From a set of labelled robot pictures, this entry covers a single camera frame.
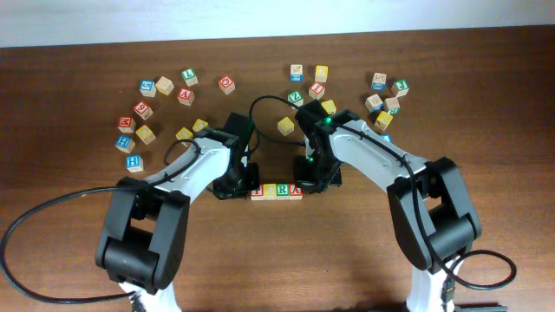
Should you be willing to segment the yellow letter C block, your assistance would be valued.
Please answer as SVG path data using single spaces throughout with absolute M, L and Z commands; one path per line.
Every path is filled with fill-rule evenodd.
M 278 196 L 276 184 L 263 184 L 264 200 L 276 200 Z

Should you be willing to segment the green letter R block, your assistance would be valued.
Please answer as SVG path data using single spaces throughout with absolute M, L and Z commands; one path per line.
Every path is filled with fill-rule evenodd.
M 289 199 L 290 199 L 290 185 L 277 184 L 277 200 L 289 200 Z

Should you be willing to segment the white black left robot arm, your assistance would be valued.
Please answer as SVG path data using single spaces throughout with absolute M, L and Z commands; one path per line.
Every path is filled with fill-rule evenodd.
M 249 162 L 253 130 L 207 128 L 160 172 L 124 178 L 112 194 L 95 253 L 97 266 L 126 292 L 134 311 L 177 311 L 173 279 L 186 241 L 191 203 L 208 187 L 220 200 L 258 188 Z

